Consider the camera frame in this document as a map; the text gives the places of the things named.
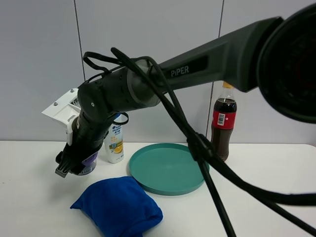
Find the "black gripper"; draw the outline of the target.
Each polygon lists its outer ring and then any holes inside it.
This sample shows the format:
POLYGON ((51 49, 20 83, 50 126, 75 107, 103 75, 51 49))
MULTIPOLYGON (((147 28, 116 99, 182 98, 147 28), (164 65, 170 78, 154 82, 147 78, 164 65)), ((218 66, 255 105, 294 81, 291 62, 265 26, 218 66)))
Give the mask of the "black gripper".
POLYGON ((72 144, 66 145, 55 158, 58 164, 55 173, 62 178, 68 173, 76 175, 76 165, 99 151, 111 124, 111 117, 94 121, 81 112, 76 120, 72 144))

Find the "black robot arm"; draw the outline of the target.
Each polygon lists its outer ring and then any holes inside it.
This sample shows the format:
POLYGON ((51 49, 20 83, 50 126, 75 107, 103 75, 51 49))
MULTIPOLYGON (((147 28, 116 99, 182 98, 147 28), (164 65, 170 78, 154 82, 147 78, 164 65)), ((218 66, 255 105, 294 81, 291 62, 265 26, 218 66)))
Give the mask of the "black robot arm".
POLYGON ((78 175, 96 154, 117 114, 164 103, 179 126, 187 121, 166 93, 214 81, 242 92, 259 88, 284 116, 315 123, 316 6, 288 19, 274 17, 205 43, 157 64, 152 58, 129 58, 116 48, 112 57, 86 52, 84 62, 99 74, 79 86, 81 110, 70 123, 72 143, 56 157, 56 174, 78 175))

